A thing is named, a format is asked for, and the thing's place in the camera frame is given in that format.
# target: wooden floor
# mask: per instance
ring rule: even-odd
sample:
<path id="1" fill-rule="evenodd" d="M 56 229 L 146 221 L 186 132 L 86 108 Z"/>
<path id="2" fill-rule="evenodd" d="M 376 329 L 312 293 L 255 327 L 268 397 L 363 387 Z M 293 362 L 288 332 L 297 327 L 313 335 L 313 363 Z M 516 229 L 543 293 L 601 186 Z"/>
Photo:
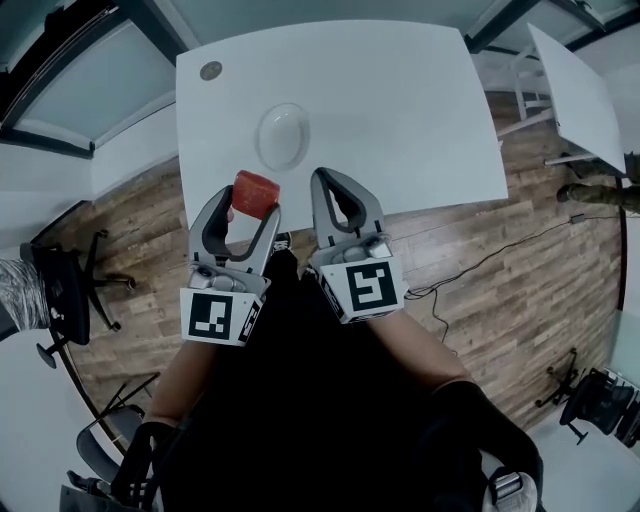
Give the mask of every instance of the wooden floor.
<path id="1" fill-rule="evenodd" d="M 498 128 L 515 121 L 509 95 L 490 95 L 490 105 Z M 449 277 L 572 214 L 616 217 L 613 207 L 556 202 L 556 190 L 576 180 L 564 166 L 545 168 L 543 160 L 563 149 L 552 125 L 507 136 L 502 155 L 509 199 L 389 217 L 393 249 L 402 257 L 409 285 Z M 613 185 L 612 178 L 591 182 Z M 139 382 L 163 370 L 181 345 L 178 290 L 187 280 L 187 229 L 177 161 L 79 208 L 47 239 L 86 251 L 93 231 L 102 228 L 110 237 L 102 246 L 99 269 L 130 274 L 138 288 L 105 292 L 113 318 L 122 323 L 120 332 L 108 332 L 92 318 L 91 343 L 69 347 L 98 408 L 126 379 Z M 608 357 L 620 246 L 618 220 L 589 220 L 504 251 L 440 289 L 437 313 L 451 324 L 446 345 L 520 426 L 529 427 L 549 412 L 548 407 L 537 409 L 534 401 L 554 386 L 546 368 L 566 364 L 571 347 L 579 350 L 581 368 L 601 366 Z M 295 233 L 294 248 L 303 266 L 313 250 L 311 232 Z M 432 305 L 433 296 L 409 302 L 407 309 L 442 336 Z M 138 399 L 143 407 L 147 401 L 144 395 Z"/>

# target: white tabletop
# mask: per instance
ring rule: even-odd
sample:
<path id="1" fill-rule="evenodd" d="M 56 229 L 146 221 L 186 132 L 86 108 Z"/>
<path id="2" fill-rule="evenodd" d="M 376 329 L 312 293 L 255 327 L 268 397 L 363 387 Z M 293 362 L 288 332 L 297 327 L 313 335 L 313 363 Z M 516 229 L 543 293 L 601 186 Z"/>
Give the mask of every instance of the white tabletop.
<path id="1" fill-rule="evenodd" d="M 211 61 L 222 71 L 207 81 L 200 74 Z M 189 225 L 242 169 L 282 187 L 282 230 L 312 225 L 309 179 L 320 166 L 358 180 L 385 214 L 507 197 L 489 107 L 458 30 L 293 25 L 192 50 L 177 71 Z M 264 163 L 289 160 L 278 172 Z M 255 227 L 238 216 L 227 240 L 251 238 Z"/>
<path id="2" fill-rule="evenodd" d="M 540 29 L 529 24 L 529 30 L 549 81 L 560 136 L 626 172 L 618 120 L 604 80 Z"/>

